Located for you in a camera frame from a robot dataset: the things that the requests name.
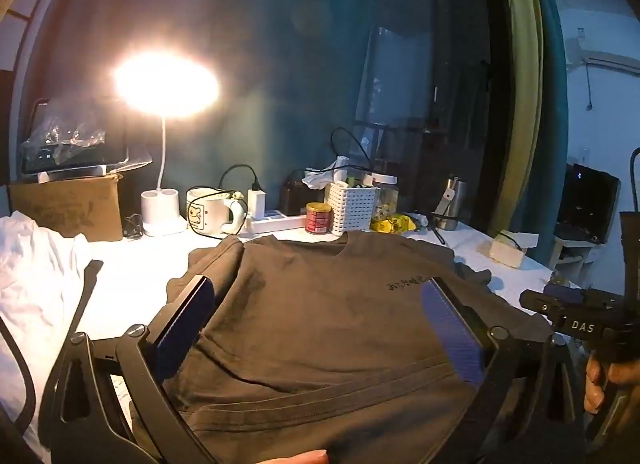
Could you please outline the person's right hand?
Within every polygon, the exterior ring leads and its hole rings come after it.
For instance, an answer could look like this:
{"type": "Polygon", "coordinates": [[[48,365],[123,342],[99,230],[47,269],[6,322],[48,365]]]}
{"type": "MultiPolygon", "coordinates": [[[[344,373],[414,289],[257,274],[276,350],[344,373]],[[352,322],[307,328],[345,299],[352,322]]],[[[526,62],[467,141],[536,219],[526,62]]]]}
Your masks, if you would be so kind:
{"type": "Polygon", "coordinates": [[[639,360],[622,363],[603,363],[593,351],[586,366],[586,391],[584,406],[588,413],[597,413],[604,401],[605,388],[610,385],[630,390],[631,413],[639,409],[639,360]]]}

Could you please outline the person's left hand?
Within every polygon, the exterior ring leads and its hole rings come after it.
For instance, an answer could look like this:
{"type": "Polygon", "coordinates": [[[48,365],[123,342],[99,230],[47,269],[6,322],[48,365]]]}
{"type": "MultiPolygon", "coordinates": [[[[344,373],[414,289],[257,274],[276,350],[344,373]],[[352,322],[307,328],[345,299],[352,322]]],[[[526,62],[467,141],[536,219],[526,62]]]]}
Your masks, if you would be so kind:
{"type": "Polygon", "coordinates": [[[286,458],[272,458],[259,464],[329,464],[329,462],[326,450],[312,450],[286,458]]]}

